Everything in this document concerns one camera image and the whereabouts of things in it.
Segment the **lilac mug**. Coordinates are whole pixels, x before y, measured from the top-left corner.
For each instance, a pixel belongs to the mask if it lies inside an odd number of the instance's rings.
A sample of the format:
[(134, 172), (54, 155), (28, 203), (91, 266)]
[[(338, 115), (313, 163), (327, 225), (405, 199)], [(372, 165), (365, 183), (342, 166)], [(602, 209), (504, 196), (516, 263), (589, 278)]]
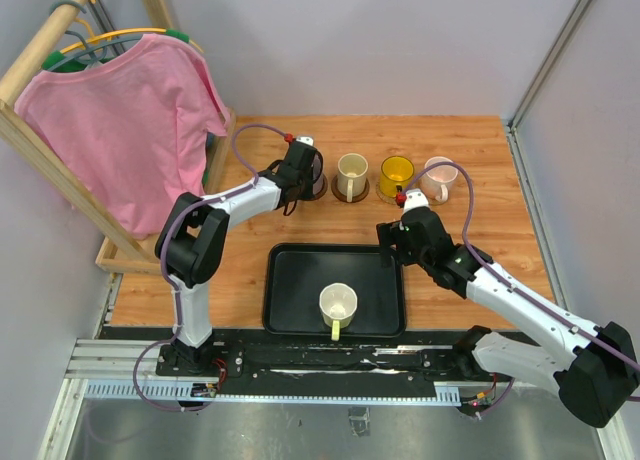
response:
[(323, 168), (324, 168), (323, 156), (322, 156), (322, 154), (320, 152), (317, 152), (315, 157), (314, 157), (313, 164), (312, 164), (312, 180), (313, 180), (313, 183), (315, 181), (317, 181), (322, 174), (324, 174)]

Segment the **woven rattan coaster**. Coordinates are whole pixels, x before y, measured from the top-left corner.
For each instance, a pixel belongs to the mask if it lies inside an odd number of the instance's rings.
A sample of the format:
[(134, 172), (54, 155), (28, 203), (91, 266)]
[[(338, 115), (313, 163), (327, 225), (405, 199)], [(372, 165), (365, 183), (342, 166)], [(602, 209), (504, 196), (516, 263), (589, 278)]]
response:
[(430, 205), (442, 205), (449, 199), (447, 189), (439, 191), (423, 191), (422, 195), (427, 199)]
[(403, 192), (400, 184), (391, 184), (388, 188), (382, 188), (380, 183), (376, 184), (376, 194), (379, 199), (387, 204), (403, 208), (407, 194)]

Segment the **cream yellow mug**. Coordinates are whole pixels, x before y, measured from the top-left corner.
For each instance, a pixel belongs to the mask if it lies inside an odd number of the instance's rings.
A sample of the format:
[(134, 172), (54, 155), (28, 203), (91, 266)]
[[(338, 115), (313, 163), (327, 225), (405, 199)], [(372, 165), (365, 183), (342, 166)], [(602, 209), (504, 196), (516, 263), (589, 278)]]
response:
[(366, 158), (357, 153), (343, 155), (338, 161), (336, 186), (347, 203), (361, 197), (367, 186), (369, 164)]

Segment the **pink mug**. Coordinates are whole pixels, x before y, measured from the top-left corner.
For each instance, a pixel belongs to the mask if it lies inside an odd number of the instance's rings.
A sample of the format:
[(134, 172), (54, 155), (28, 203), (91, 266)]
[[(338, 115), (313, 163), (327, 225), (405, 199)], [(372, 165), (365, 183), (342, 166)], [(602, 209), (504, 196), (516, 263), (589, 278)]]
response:
[(442, 162), (450, 163), (447, 157), (435, 156), (424, 165), (425, 168), (437, 164), (437, 167), (429, 170), (422, 176), (421, 189), (433, 204), (443, 204), (449, 199), (450, 192), (458, 176), (456, 167), (450, 164), (442, 165)]

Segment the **white mug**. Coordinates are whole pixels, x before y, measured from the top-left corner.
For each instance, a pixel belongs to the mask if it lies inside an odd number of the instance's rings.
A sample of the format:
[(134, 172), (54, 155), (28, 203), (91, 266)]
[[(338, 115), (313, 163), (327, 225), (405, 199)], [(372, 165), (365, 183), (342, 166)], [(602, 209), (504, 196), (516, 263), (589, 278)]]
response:
[(358, 307), (355, 290), (344, 283), (327, 285), (319, 294), (318, 305), (324, 323), (331, 330), (331, 340), (337, 342), (355, 316)]

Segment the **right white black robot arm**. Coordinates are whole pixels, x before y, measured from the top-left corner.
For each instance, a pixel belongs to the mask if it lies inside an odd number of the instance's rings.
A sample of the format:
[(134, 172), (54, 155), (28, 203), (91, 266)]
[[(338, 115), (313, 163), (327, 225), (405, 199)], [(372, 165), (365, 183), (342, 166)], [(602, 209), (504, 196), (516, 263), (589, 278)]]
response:
[(427, 206), (376, 227), (383, 259), (417, 265), (441, 288), (482, 305), (529, 338), (515, 341), (484, 327), (468, 333), (453, 355), (466, 380), (495, 373), (556, 395), (583, 423), (603, 428), (639, 387), (639, 364), (629, 332), (576, 316), (545, 299), (471, 245), (454, 243)]

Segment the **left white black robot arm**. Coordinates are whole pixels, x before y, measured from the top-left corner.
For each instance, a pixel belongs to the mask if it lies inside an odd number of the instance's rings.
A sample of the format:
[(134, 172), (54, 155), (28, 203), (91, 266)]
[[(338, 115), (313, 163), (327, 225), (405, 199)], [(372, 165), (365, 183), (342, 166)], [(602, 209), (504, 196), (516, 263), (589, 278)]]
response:
[(312, 199), (322, 178), (322, 168), (314, 165), (321, 163), (313, 139), (297, 137), (282, 160), (244, 184), (216, 195), (178, 197), (155, 246), (174, 301), (173, 337), (165, 358), (174, 354), (195, 376), (212, 368), (209, 281), (221, 264), (227, 234), (255, 216)]

